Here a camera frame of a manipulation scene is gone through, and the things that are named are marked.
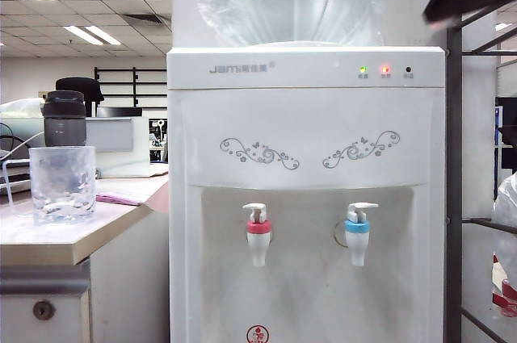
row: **desk surface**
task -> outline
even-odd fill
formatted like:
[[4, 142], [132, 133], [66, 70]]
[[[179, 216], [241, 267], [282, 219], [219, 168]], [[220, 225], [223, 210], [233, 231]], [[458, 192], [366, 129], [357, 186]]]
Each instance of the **desk surface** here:
[[75, 265], [152, 212], [154, 202], [166, 200], [167, 180], [167, 175], [101, 179], [99, 192], [123, 193], [145, 203], [135, 207], [97, 202], [92, 218], [77, 224], [35, 226], [30, 216], [32, 201], [27, 195], [15, 202], [15, 212], [3, 204], [0, 263], [2, 266]]

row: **hot water tap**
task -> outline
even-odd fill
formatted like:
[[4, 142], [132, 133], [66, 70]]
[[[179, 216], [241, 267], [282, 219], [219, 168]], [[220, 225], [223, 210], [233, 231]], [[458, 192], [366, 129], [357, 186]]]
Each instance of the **hot water tap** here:
[[345, 239], [351, 252], [353, 266], [364, 266], [364, 256], [370, 241], [370, 222], [366, 219], [368, 208], [377, 208], [377, 203], [357, 202], [348, 205], [347, 220], [345, 220]]
[[271, 221], [267, 219], [266, 205], [249, 203], [242, 208], [251, 209], [250, 220], [246, 226], [246, 239], [251, 250], [253, 266], [266, 265], [266, 253], [271, 243]]

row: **keyhole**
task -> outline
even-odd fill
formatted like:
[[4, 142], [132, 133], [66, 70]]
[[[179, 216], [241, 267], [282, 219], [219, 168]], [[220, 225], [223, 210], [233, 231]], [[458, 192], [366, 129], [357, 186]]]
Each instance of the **keyhole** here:
[[47, 300], [38, 301], [32, 308], [32, 313], [38, 320], [50, 320], [55, 312], [56, 308]]

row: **metal shelf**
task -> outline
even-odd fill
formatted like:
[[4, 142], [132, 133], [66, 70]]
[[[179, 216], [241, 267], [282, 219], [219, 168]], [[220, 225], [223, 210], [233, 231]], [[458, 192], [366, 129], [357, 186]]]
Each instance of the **metal shelf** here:
[[[136, 67], [132, 67], [131, 69], [100, 69], [98, 67], [94, 68], [94, 76], [97, 81], [101, 85], [107, 86], [131, 86], [132, 92], [127, 94], [104, 94], [105, 97], [109, 98], [132, 98], [132, 105], [134, 107], [138, 106], [139, 98], [165, 98], [166, 94], [166, 85], [167, 82], [163, 81], [148, 81], [148, 82], [139, 82], [138, 73], [166, 73], [166, 69], [137, 69]], [[130, 82], [123, 81], [101, 81], [100, 74], [101, 73], [131, 73], [132, 80]], [[137, 93], [137, 86], [164, 86], [164, 93]], [[166, 110], [166, 107], [143, 107], [143, 109], [147, 110]]]
[[490, 42], [464, 51], [462, 28], [497, 10], [500, 6], [489, 6], [469, 18], [458, 21], [447, 29], [447, 275], [446, 275], [446, 317], [445, 341], [461, 343], [461, 320], [465, 317], [496, 343], [509, 343], [495, 331], [483, 324], [462, 306], [462, 238], [463, 225], [476, 224], [502, 232], [517, 234], [517, 228], [497, 224], [490, 218], [462, 219], [462, 60], [463, 56], [517, 56], [517, 50], [489, 50], [504, 40], [517, 35], [517, 28], [492, 39]]

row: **fluorescent light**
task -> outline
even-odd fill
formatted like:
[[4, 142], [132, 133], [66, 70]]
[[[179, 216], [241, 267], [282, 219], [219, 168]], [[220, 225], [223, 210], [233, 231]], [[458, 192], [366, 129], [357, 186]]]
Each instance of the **fluorescent light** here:
[[85, 27], [85, 29], [88, 30], [89, 32], [96, 34], [97, 36], [100, 36], [101, 38], [106, 40], [109, 44], [116, 44], [117, 46], [121, 45], [121, 43], [117, 39], [115, 39], [113, 36], [107, 34], [106, 32], [104, 32], [103, 30], [101, 30], [100, 28], [98, 28], [96, 26], [88, 26], [88, 27]]
[[495, 31], [504, 30], [508, 26], [511, 26], [511, 23], [498, 23], [495, 25]]
[[75, 26], [66, 26], [64, 28], [66, 28], [68, 31], [72, 32], [73, 34], [79, 36], [80, 38], [83, 38], [86, 42], [89, 42], [92, 44], [97, 44], [98, 46], [103, 44], [103, 42], [94, 38], [88, 32], [83, 31], [81, 28], [77, 28]]

